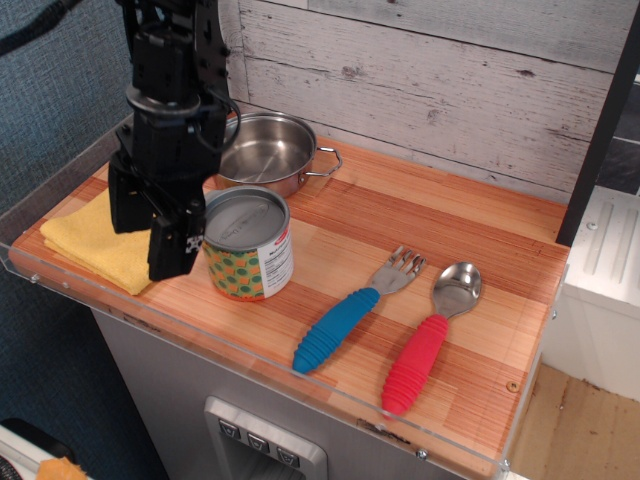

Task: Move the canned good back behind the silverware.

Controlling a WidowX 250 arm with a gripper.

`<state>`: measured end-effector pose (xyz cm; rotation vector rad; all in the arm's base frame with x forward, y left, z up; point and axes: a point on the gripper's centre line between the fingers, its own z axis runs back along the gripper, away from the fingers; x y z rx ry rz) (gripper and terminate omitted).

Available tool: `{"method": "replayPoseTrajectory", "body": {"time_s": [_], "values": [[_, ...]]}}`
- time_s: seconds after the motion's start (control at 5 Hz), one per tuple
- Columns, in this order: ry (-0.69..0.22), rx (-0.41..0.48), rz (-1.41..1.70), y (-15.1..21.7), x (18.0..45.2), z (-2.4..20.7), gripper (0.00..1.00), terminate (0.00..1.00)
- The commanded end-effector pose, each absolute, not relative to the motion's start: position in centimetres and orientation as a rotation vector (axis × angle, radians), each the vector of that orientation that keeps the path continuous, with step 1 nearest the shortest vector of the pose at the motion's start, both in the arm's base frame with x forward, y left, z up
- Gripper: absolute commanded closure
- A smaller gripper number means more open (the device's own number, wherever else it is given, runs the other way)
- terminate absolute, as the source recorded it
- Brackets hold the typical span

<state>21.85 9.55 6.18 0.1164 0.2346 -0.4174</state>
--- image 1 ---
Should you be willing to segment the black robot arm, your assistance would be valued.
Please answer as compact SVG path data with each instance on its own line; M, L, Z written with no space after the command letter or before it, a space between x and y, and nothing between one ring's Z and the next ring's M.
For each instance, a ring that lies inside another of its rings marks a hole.
M160 281L188 274L204 238L203 184L234 140L236 110L215 1L124 1L132 62L126 98L133 123L109 163L111 221L118 234L145 231L143 266Z

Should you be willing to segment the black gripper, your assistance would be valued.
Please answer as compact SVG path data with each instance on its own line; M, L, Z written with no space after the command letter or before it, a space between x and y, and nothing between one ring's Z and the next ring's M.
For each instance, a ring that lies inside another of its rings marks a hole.
M225 108L178 119L137 111L118 133L120 147L108 169L111 222L117 234L151 225L152 281L187 275L193 268L206 228L202 187L218 172L227 116Z

